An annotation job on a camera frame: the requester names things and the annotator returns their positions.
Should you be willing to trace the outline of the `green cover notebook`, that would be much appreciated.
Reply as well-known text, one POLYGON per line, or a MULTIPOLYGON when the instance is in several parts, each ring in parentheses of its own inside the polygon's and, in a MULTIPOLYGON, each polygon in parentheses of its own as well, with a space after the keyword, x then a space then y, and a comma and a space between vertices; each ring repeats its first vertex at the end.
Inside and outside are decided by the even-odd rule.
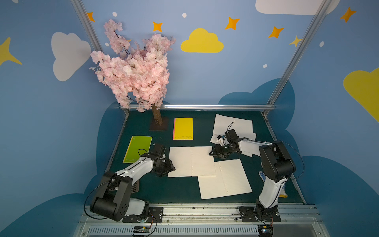
POLYGON ((152 143, 150 136, 132 136, 126 150, 123 163, 132 164, 139 160, 140 156, 148 153, 152 143))

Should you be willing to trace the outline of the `yellow cover notebook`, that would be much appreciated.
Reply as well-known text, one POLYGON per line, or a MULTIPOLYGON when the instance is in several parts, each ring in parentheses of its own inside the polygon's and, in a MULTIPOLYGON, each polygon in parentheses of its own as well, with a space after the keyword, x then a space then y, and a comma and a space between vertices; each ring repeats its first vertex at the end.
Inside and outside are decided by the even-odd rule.
POLYGON ((173 140, 193 140, 193 118, 175 118, 173 140))

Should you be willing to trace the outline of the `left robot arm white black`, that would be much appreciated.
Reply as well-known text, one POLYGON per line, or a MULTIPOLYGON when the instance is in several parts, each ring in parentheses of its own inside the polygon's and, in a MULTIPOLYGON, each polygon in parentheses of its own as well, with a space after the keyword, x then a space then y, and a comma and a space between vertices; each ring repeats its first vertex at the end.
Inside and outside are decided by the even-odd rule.
POLYGON ((169 158, 143 154, 127 168, 104 173, 100 184, 93 190, 95 194, 89 210, 103 219, 116 222, 125 215, 141 215, 147 202, 131 198, 132 186, 147 173, 162 177, 174 170, 173 162, 169 158))

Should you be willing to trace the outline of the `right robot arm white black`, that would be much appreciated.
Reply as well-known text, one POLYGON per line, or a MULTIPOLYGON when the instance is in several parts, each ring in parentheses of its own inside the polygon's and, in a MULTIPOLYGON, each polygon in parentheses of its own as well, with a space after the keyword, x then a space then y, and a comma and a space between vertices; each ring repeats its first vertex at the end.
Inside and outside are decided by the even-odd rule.
POLYGON ((232 153, 243 155, 259 152, 261 165, 265 175, 265 183, 261 194, 256 201, 256 216, 268 216, 277 213, 278 198, 287 180, 296 171, 286 146, 281 141, 271 143, 253 141, 249 139, 237 139, 227 145, 217 144, 209 155, 227 159, 232 153))

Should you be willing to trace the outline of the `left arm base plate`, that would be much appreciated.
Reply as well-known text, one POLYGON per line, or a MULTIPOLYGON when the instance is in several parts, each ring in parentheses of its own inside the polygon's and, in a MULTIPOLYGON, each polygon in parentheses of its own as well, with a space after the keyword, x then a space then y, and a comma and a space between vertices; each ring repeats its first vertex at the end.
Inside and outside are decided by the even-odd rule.
POLYGON ((123 223, 161 223, 164 208, 162 206, 150 207, 149 211, 141 215, 126 215, 122 219, 123 223))

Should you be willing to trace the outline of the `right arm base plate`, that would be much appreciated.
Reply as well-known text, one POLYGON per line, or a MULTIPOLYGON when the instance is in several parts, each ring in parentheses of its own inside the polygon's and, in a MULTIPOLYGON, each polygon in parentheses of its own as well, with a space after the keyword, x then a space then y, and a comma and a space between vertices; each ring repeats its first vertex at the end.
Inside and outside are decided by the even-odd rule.
POLYGON ((281 222, 278 205, 271 208, 261 206, 240 206, 238 211, 242 222, 281 222))

